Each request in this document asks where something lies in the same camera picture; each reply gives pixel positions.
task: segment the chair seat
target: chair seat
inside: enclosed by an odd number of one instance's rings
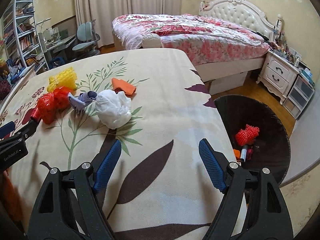
[[[85,43],[80,43],[72,48],[73,51],[82,51],[85,50],[87,47],[91,46],[94,44],[95,41],[90,41],[90,42],[85,42]]]

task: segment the drawer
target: drawer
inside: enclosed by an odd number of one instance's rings
[[[273,85],[280,93],[284,93],[288,86],[288,82],[285,81],[280,75],[274,72],[271,68],[266,67],[263,76],[271,85]]]
[[[291,71],[281,65],[274,57],[271,57],[270,62],[268,63],[268,67],[271,68],[274,72],[276,72],[283,79],[288,80]]]

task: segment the bookshelf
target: bookshelf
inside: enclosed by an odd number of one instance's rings
[[[12,0],[1,21],[3,35],[8,35],[4,42],[8,59],[20,60],[23,67],[32,67],[37,72],[49,67],[39,43],[33,8],[33,0]]]

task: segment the beige curtain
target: beige curtain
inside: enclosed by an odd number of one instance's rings
[[[124,14],[179,15],[181,0],[75,0],[77,24],[96,20],[99,47],[112,44],[112,21]]]

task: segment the pink floral bed sheet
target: pink floral bed sheet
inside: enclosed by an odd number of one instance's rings
[[[250,30],[211,17],[123,15],[113,29],[127,50],[141,48],[146,34],[158,34],[165,48],[184,51],[193,65],[257,58],[270,48]]]

